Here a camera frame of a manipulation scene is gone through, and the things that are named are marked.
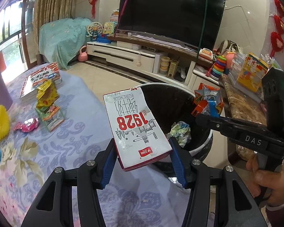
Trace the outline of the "person right hand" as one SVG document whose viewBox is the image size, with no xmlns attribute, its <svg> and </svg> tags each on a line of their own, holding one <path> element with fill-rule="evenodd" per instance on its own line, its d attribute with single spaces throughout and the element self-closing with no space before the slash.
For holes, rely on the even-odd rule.
<svg viewBox="0 0 284 227">
<path fill-rule="evenodd" d="M 247 187 L 253 197 L 260 195 L 260 186 L 271 189 L 267 203 L 271 207 L 284 204 L 284 162 L 281 172 L 271 172 L 259 169 L 257 155 L 253 155 L 246 163 L 246 169 L 251 172 Z"/>
</svg>

